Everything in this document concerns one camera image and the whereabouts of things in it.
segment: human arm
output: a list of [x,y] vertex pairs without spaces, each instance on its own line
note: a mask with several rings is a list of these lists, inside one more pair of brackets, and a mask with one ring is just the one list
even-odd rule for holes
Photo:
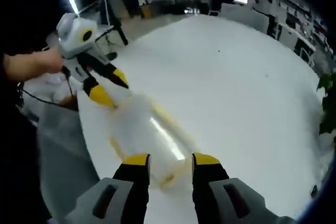
[[62,57],[56,48],[28,55],[4,55],[4,68],[8,80],[27,81],[44,73],[58,73]]

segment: green plant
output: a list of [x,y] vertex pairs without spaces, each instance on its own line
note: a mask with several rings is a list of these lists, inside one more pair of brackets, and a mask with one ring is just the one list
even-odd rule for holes
[[319,134],[321,135],[336,130],[336,73],[323,75],[317,90],[320,88],[324,88],[326,92],[322,100],[324,115],[320,123]]

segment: white tabletop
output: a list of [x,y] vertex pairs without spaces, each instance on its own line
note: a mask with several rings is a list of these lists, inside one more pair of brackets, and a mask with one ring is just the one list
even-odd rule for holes
[[[247,26],[199,15],[159,28],[119,51],[113,63],[134,92],[158,102],[230,177],[297,218],[317,183],[318,77],[294,52]],[[83,133],[100,178],[121,161],[106,114],[79,96]],[[150,190],[145,223],[197,223],[191,190]]]

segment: yellow object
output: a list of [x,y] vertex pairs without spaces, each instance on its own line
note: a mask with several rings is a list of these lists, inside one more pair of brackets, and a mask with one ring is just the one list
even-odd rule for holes
[[141,6],[141,11],[142,11],[142,14],[143,14],[144,18],[152,18],[153,17],[150,5],[142,5]]
[[120,143],[117,142],[115,140],[114,137],[110,137],[110,144],[112,146],[112,148],[114,149],[114,151],[116,152],[117,156],[121,159],[121,160],[126,160],[126,154],[121,150],[121,146]]
[[146,160],[149,154],[135,154],[127,157],[122,163],[125,165],[146,165]]
[[93,28],[87,28],[87,29],[84,29],[84,30],[81,32],[81,35],[80,35],[80,40],[81,40],[81,41],[85,42],[85,41],[87,40],[87,39],[84,40],[84,35],[85,35],[88,31],[90,31],[91,34],[93,34]]
[[202,153],[194,153],[196,165],[215,165],[220,164],[219,160],[210,155]]
[[129,85],[128,85],[128,82],[126,81],[126,77],[125,77],[124,73],[121,72],[120,69],[117,68],[117,69],[113,72],[113,74],[116,75],[116,76],[118,76],[118,77],[119,77],[125,84],[127,84],[127,86],[129,86]]
[[113,102],[105,89],[101,85],[93,87],[90,91],[89,98],[98,104],[106,105],[114,108]]
[[173,183],[179,175],[187,174],[188,169],[190,169],[191,165],[192,159],[190,157],[186,158],[183,164],[179,165],[172,174],[168,175],[165,180],[159,184],[159,187],[164,188],[169,184]]

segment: black cable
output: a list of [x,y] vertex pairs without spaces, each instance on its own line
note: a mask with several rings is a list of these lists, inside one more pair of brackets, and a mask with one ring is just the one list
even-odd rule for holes
[[58,103],[54,103],[54,102],[48,102],[48,101],[45,101],[45,100],[42,100],[40,99],[39,97],[36,97],[32,94],[30,94],[29,92],[27,92],[26,90],[22,89],[23,92],[25,92],[27,95],[29,95],[30,97],[32,98],[35,98],[36,100],[40,101],[40,102],[44,102],[44,103],[48,103],[48,104],[51,104],[51,105],[56,105],[56,106],[60,106],[62,107],[61,105],[59,105]]
[[72,88],[71,88],[71,85],[70,85],[70,82],[69,82],[69,79],[67,78],[67,83],[68,83],[68,86],[69,86],[69,90],[70,90],[70,94],[71,96],[73,97],[73,93],[72,93]]
[[[71,93],[71,96],[73,97],[73,92],[72,92],[72,88],[71,88],[71,85],[70,85],[70,82],[69,82],[69,77],[70,77],[70,71],[66,68],[66,67],[62,67],[62,72],[64,73],[65,77],[66,77],[66,80],[67,80],[67,83],[68,83],[68,86],[69,86],[69,90],[70,90],[70,93]],[[27,95],[29,95],[30,97],[32,98],[35,98],[36,100],[40,101],[40,102],[44,102],[44,103],[48,103],[48,104],[51,104],[51,105],[56,105],[56,106],[59,106],[59,107],[62,107],[60,104],[58,103],[54,103],[54,102],[49,102],[49,101],[45,101],[45,100],[42,100],[32,94],[30,94],[29,92],[27,92],[26,90],[22,89],[23,92],[25,92]]]

